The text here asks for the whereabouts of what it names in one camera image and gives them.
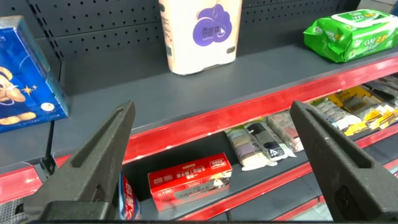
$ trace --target red shelf edge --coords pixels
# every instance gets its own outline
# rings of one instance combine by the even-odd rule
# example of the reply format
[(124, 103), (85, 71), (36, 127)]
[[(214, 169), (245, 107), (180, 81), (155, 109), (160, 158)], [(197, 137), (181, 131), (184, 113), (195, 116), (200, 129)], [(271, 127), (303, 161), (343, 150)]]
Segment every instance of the red shelf edge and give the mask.
[(213, 203), (197, 212), (193, 212), (179, 220), (207, 220), (214, 216), (217, 216), (223, 212), (230, 210), (238, 205), (248, 202), (258, 196), (261, 196), (271, 190), (274, 190), (287, 182), (295, 180), (305, 174), (312, 171), (309, 163), (305, 163), (292, 170), (284, 172), (270, 180), (267, 180), (261, 184), (258, 184), (250, 189), (240, 192), (236, 195), (232, 195), (224, 200)]
[(34, 193), (42, 181), (33, 166), (0, 175), (0, 204)]
[[(368, 147), (371, 144), (374, 144), (375, 142), (382, 140), (383, 138), (386, 138), (386, 137), (389, 137), (389, 136), (395, 134), (395, 133), (391, 133), (392, 131), (395, 131), (395, 133), (398, 133), (398, 124), (393, 125), (390, 128), (380, 130), (379, 132), (376, 132), (369, 136), (366, 136), (365, 138), (362, 138), (362, 139), (356, 141), (355, 143), (357, 145), (361, 146), (361, 148)], [(268, 193), (271, 190), (274, 190), (276, 187), (287, 184), (290, 181), (300, 178), (305, 174), (309, 174), (310, 172), (312, 172), (312, 168), (311, 168), (310, 163), (307, 162), (299, 167), (296, 167), (296, 168), (289, 170), (281, 175), (278, 175), (277, 177), (269, 179), (269, 180), (267, 180), (259, 185), (256, 185), (250, 189), (244, 190), (241, 193), (230, 196), (220, 202), (216, 202), (212, 205), (209, 205), (208, 207), (205, 207), (196, 212), (193, 212), (193, 213), (181, 218), (180, 220), (207, 220), (209, 218), (213, 218), (216, 215), (219, 215), (219, 214), (226, 212), (234, 207), (237, 207), (245, 202), (248, 202), (258, 196), (261, 196), (262, 194)]]
[[(387, 164), (384, 164), (383, 166), (384, 166), (384, 168), (386, 168), (388, 170), (395, 166), (398, 166), (398, 159), (394, 159), (393, 161), (388, 162)], [(323, 195), (319, 196), (318, 198), (312, 199), (312, 200), (302, 204), (301, 206), (277, 217), (276, 219), (274, 219), (274, 221), (290, 220), (291, 218), (293, 218), (297, 215), (300, 215), (301, 213), (306, 212), (308, 209), (310, 209), (318, 204), (321, 204), (321, 203), (325, 203), (325, 198), (323, 197)]]
[(397, 71), (398, 57), (392, 57), (132, 135), (124, 163), (286, 110), (294, 100), (310, 101)]

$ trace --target cartoon character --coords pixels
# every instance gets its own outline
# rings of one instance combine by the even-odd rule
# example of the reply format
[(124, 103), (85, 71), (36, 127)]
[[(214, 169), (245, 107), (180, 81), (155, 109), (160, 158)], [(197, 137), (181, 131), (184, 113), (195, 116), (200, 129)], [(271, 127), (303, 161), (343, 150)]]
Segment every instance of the cartoon character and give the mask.
[(0, 125), (16, 124), (36, 117), (24, 104), (25, 96), (10, 82), (11, 79), (12, 73), (0, 67)]

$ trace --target toilet paper roll package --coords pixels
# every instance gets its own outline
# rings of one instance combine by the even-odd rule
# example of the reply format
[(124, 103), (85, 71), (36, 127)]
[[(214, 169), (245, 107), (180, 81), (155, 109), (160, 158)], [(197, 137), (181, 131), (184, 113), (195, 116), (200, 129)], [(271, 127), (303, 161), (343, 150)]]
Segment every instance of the toilet paper roll package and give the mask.
[(172, 72), (189, 75), (236, 58), (242, 0), (159, 0)]

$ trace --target white packaging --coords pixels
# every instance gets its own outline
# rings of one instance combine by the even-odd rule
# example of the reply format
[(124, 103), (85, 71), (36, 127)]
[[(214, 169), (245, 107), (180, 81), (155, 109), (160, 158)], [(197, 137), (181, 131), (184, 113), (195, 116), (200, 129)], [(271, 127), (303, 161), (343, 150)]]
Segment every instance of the white packaging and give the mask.
[(159, 0), (172, 72), (189, 75), (236, 58), (242, 0)]
[(304, 150), (288, 111), (268, 116), (267, 124), (294, 152)]
[(283, 145), (280, 145), (277, 142), (271, 132), (273, 134), (275, 133), (264, 122), (254, 121), (245, 124), (244, 127), (249, 131), (253, 138), (256, 138), (269, 160), (279, 161), (281, 159), (286, 159), (288, 156), (295, 157), (293, 152), (284, 143)]
[(327, 118), (329, 118), (332, 124), (340, 130), (344, 130), (350, 125), (362, 122), (359, 117), (339, 108), (329, 100), (321, 102), (315, 107), (318, 108)]
[(266, 157), (264, 151), (246, 129), (230, 129), (225, 132), (234, 148), (236, 156), (243, 166), (242, 171), (277, 165), (276, 162)]

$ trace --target gray metal shelf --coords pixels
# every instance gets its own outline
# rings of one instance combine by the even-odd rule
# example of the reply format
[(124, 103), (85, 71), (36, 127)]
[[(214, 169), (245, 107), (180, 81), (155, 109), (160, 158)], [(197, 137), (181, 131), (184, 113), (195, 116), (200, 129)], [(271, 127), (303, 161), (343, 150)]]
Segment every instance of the gray metal shelf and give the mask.
[(303, 45), (302, 31), (315, 17), (242, 28), (235, 62), (189, 77), (169, 71), (161, 43), (66, 60), (70, 117), (55, 122), (52, 152), (73, 152), (126, 100), (136, 105), (136, 134), (398, 56), (392, 49), (344, 64), (325, 60)]
[(0, 134), (0, 174), (38, 164), (49, 140), (50, 123)]
[[(148, 172), (176, 166), (195, 159), (211, 156), (224, 152), (233, 167), (229, 190), (201, 198), (194, 202), (177, 206), (173, 209), (158, 212), (153, 202), (147, 181)], [(218, 133), (194, 142), (179, 146), (173, 150), (164, 151), (138, 161), (128, 163), (123, 167), (123, 172), (129, 180), (134, 194), (141, 205), (143, 220), (175, 220), (189, 213), (205, 208), (231, 195), (250, 189), (268, 179), (276, 177), (307, 162), (304, 152), (297, 153), (296, 158), (280, 161), (275, 167), (263, 167), (251, 171), (241, 171), (233, 149), (224, 133)]]
[[(383, 139), (364, 150), (381, 164), (398, 159), (394, 147), (398, 134)], [(277, 218), (322, 195), (313, 173), (284, 184), (258, 198), (230, 210), (234, 221), (264, 221)]]

